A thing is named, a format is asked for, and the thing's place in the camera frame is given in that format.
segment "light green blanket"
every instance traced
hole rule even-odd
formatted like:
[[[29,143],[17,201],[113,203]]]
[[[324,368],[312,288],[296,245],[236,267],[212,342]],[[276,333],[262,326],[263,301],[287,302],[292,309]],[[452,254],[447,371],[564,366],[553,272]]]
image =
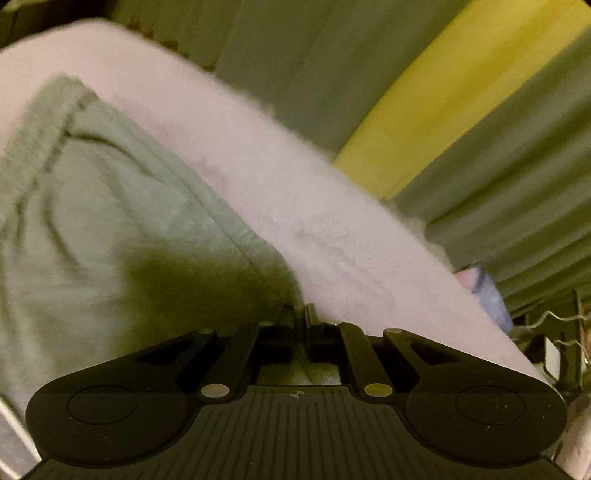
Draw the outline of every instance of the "light green blanket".
[[[131,120],[68,77],[38,94],[0,158],[0,389],[21,414],[53,378],[298,297],[279,252]]]

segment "circular pad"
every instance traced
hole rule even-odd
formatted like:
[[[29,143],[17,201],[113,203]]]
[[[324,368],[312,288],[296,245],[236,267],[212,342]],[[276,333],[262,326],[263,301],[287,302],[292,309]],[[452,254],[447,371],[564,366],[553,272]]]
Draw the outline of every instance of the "circular pad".
[[[101,385],[78,392],[70,400],[70,414],[83,423],[108,425],[129,417],[137,407],[137,399],[126,388]]]

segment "green curtain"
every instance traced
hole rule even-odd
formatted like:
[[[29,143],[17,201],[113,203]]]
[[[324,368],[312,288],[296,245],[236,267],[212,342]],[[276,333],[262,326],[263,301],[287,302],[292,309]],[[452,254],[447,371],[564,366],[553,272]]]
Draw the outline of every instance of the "green curtain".
[[[587,29],[394,199],[515,313],[591,276],[590,51]]]
[[[468,0],[116,0],[140,30],[336,153]]]

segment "black plastic device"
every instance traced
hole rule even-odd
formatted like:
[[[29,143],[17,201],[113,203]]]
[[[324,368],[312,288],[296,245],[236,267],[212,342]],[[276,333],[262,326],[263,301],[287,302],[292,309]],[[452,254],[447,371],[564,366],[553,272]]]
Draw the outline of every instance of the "black plastic device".
[[[257,384],[298,351],[341,384]],[[43,461],[25,478],[568,480],[540,455],[565,421],[535,378],[286,307],[278,323],[200,329],[45,385],[27,407]]]

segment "pink fabric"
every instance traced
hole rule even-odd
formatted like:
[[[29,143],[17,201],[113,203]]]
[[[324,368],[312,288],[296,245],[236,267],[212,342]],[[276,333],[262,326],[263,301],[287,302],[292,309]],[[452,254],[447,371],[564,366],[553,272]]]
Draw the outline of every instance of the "pink fabric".
[[[328,320],[401,327],[540,378],[387,210],[262,109],[187,61],[106,22],[0,53],[0,145],[50,77],[82,79],[193,167],[294,270]]]

